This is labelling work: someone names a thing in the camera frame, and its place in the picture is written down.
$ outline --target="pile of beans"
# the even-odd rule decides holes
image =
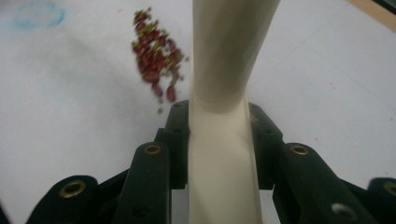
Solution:
[[[149,12],[150,8],[134,14],[137,40],[131,43],[131,47],[136,54],[142,79],[151,84],[155,95],[160,99],[163,96],[163,88],[159,83],[161,77],[172,77],[166,89],[166,98],[173,103],[177,98],[175,84],[182,79],[178,69],[184,55],[169,34],[158,28],[159,22],[151,20]]]

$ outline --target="blue circle mark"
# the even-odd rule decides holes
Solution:
[[[22,29],[53,27],[64,20],[64,9],[55,3],[30,3],[21,6],[15,15],[15,24]]]

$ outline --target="blue stain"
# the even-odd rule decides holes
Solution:
[[[53,27],[64,20],[64,14],[64,9],[55,3],[29,3],[18,9],[14,22],[25,30]]]

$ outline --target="screw hole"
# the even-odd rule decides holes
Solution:
[[[391,195],[396,197],[396,184],[392,182],[387,182],[384,184],[384,189]]]
[[[309,150],[306,149],[305,147],[291,147],[290,148],[292,152],[294,152],[295,154],[301,155],[301,156],[305,156],[306,154],[309,153]]]
[[[82,180],[74,180],[64,185],[59,191],[59,196],[63,198],[72,198],[78,196],[84,191],[86,185]]]
[[[149,215],[149,207],[147,205],[138,205],[132,210],[132,216],[143,218]]]
[[[356,212],[349,206],[346,206],[342,203],[332,204],[332,211],[337,216],[347,221],[356,221],[358,219],[358,215],[356,214]]]
[[[145,148],[146,154],[155,155],[161,152],[161,148],[159,146],[148,146]]]

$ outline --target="white cylinder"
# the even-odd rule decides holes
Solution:
[[[234,108],[279,0],[193,0],[194,94],[214,111]]]

